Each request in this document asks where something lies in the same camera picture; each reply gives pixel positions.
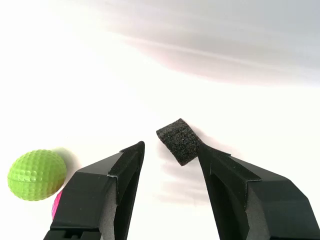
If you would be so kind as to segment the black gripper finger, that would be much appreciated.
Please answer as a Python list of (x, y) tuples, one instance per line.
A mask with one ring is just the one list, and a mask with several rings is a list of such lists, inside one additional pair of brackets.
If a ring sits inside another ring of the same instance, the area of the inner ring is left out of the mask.
[(221, 240), (318, 240), (308, 198), (288, 178), (214, 149), (198, 159)]
[(63, 188), (46, 240), (125, 240), (145, 143), (77, 170)]

